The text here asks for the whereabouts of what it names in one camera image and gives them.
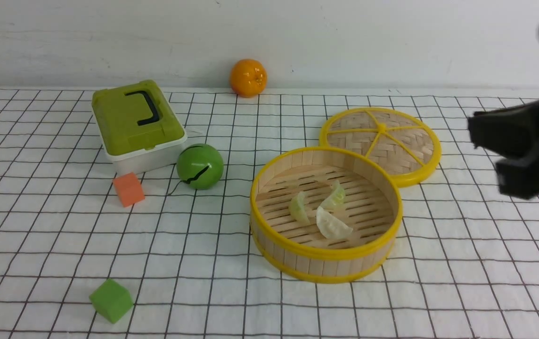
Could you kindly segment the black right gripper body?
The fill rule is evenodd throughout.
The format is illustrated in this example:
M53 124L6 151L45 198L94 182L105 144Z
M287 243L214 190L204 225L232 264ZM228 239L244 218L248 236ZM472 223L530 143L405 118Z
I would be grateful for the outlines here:
M539 195L539 99L474 112L467 128L474 147L501 156L495 165L500 193L524 200Z

